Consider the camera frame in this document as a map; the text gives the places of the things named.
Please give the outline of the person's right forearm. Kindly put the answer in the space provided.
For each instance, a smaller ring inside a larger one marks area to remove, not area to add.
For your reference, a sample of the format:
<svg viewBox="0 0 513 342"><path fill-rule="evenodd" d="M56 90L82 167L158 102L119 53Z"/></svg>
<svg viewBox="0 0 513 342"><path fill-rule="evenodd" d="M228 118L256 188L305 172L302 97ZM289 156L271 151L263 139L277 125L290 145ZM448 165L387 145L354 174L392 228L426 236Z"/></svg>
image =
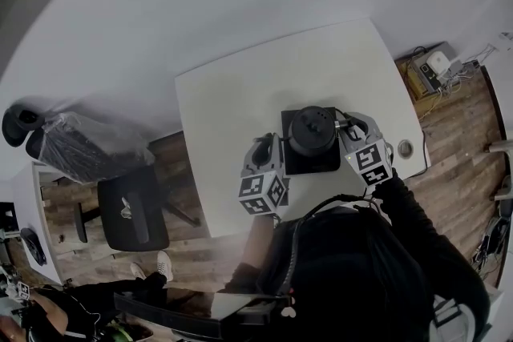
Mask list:
<svg viewBox="0 0 513 342"><path fill-rule="evenodd" d="M438 234L414 193L399 178L394 167L392 177L378 184L373 195L382 201L382 210L389 217L394 234L411 255L424 257L453 248L448 238Z"/></svg>

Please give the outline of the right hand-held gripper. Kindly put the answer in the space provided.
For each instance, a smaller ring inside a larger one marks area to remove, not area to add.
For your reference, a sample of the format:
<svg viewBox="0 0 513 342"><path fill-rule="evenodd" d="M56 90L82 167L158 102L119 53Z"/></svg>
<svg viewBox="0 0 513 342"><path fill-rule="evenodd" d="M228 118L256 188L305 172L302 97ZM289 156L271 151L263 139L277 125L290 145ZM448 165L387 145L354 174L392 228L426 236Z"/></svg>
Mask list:
<svg viewBox="0 0 513 342"><path fill-rule="evenodd" d="M357 112L339 111L338 135L345 159L367 187L393 176L393 147L385 141L375 120Z"/></svg>

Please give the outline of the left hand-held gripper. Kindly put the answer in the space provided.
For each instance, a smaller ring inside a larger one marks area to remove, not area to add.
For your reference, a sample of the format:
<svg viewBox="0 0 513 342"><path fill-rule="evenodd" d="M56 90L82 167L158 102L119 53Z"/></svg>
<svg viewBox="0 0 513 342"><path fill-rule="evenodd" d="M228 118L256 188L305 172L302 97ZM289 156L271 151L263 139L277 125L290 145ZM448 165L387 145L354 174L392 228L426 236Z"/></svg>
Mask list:
<svg viewBox="0 0 513 342"><path fill-rule="evenodd" d="M279 215L279 209L289 205L289 178L278 134L253 140L240 173L239 202L250 215Z"/></svg>

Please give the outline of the white square table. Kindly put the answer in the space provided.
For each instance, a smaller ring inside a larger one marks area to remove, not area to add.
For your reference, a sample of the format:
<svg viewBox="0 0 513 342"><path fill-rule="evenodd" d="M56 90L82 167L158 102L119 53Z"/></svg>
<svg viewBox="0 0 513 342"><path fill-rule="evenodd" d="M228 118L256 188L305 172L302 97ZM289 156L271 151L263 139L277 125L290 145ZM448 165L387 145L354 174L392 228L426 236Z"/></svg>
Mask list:
<svg viewBox="0 0 513 342"><path fill-rule="evenodd" d="M398 69L368 19L307 30L220 58L177 77L176 93L196 189L211 236L246 232L238 199L244 156L255 138L281 133L281 113L336 107L373 118L407 179L430 165Z"/></svg>

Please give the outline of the grey case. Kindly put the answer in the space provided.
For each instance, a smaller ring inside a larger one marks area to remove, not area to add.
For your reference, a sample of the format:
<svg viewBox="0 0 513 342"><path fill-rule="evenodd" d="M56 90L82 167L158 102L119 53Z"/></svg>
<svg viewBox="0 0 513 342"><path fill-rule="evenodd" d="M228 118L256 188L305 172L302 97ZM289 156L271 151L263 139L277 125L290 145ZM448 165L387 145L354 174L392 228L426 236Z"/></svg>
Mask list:
<svg viewBox="0 0 513 342"><path fill-rule="evenodd" d="M440 78L437 78L436 74L426 64L426 59L429 55L437 50L443 52L451 60L450 69ZM433 94L449 82L463 68L463 64L458 59L454 48L448 42L443 42L427 52L421 52L418 56L415 56L412 61L412 67L427 90Z"/></svg>

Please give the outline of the person's left forearm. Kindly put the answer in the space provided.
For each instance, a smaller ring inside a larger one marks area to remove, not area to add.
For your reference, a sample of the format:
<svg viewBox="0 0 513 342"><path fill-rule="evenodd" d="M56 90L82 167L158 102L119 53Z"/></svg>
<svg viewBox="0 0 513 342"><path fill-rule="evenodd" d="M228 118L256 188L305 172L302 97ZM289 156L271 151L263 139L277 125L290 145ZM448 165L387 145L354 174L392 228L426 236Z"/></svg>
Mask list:
<svg viewBox="0 0 513 342"><path fill-rule="evenodd" d="M253 282L268 267L272 257L275 219L271 215L255 216L240 264L244 278Z"/></svg>

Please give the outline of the black oval device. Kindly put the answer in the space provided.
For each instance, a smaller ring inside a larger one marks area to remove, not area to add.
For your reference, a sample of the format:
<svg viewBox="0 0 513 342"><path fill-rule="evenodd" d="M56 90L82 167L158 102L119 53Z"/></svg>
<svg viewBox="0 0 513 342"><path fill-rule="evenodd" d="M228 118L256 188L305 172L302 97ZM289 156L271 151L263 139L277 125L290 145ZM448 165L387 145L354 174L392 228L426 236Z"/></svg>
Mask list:
<svg viewBox="0 0 513 342"><path fill-rule="evenodd" d="M20 237L23 243L27 246L27 249L31 256L34 258L39 266L46 264L46 255L42 249L41 243L37 234L28 227L24 227L20 231Z"/></svg>

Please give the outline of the black kettle base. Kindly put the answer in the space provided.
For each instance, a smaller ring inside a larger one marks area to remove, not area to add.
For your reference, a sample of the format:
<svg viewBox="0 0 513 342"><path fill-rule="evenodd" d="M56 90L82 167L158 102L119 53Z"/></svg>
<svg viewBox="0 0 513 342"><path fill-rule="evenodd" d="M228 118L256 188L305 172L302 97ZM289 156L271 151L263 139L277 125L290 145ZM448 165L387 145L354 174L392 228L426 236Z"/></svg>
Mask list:
<svg viewBox="0 0 513 342"><path fill-rule="evenodd" d="M336 114L334 107L325 107L332 114ZM287 143L283 143L285 156L285 170L287 175L315 174L322 172L337 171L341 164L339 139L337 137L332 148L318 157L307 158L292 151Z"/></svg>

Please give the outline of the cardboard box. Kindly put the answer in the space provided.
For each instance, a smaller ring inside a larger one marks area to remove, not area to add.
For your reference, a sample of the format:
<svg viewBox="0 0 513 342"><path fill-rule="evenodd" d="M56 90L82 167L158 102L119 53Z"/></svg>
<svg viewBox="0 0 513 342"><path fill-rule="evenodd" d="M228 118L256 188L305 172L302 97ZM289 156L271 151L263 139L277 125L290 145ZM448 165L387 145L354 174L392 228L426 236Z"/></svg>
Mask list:
<svg viewBox="0 0 513 342"><path fill-rule="evenodd" d="M431 92L427 90L420 77L413 69L409 58L400 58L394 62L414 103L431 95Z"/></svg>

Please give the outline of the black electric kettle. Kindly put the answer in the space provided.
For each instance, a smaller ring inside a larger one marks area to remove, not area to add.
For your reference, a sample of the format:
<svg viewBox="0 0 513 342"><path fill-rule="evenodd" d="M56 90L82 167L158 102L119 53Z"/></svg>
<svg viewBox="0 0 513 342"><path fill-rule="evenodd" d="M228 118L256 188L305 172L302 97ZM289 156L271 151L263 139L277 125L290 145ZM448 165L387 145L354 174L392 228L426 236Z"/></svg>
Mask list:
<svg viewBox="0 0 513 342"><path fill-rule="evenodd" d="M296 154L307 158L328 152L335 144L339 131L353 126L348 118L338 119L327 108L308 106L300 110L281 112L283 137L279 143L287 143Z"/></svg>

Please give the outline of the black office chair plastic-wrapped back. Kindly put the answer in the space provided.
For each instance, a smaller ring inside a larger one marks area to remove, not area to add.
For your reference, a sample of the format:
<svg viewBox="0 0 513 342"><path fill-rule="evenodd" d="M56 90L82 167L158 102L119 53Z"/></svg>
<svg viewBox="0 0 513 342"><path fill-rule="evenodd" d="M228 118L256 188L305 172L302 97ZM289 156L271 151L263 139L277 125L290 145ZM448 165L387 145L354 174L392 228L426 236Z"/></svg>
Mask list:
<svg viewBox="0 0 513 342"><path fill-rule="evenodd" d="M147 143L125 127L106 124L75 112L49 118L23 105L4 112L2 134L12 147L24 146L34 160L80 184L97 186L98 206L74 206L76 231L87 242L85 224L99 218L110 248L116 251L159 251L169 245L164 211L192 227L197 218L171 201L171 188L161 183Z"/></svg>

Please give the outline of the narrow white desk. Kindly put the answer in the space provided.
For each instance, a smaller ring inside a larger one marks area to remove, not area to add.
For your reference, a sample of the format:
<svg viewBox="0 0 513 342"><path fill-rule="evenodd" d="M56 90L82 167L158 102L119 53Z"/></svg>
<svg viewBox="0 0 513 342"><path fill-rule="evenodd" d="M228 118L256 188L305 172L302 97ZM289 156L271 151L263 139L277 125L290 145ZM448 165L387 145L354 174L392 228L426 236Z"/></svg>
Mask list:
<svg viewBox="0 0 513 342"><path fill-rule="evenodd" d="M19 230L29 228L38 237L46 263L39 265L22 240L30 267L56 284L66 281L58 265L57 255L51 242L50 232L43 209L39 172L34 163L26 165L12 180L11 189Z"/></svg>

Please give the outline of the person's black top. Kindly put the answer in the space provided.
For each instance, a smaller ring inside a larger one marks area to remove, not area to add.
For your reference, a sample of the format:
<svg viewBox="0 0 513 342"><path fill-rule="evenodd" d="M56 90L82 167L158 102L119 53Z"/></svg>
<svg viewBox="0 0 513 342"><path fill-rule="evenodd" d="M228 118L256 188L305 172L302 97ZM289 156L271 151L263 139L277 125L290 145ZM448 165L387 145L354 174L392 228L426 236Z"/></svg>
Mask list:
<svg viewBox="0 0 513 342"><path fill-rule="evenodd" d="M384 211L337 207L275 227L268 267L251 282L239 264L225 291L277 294L296 255L296 317L257 342L482 342L489 297L452 246L411 255Z"/></svg>

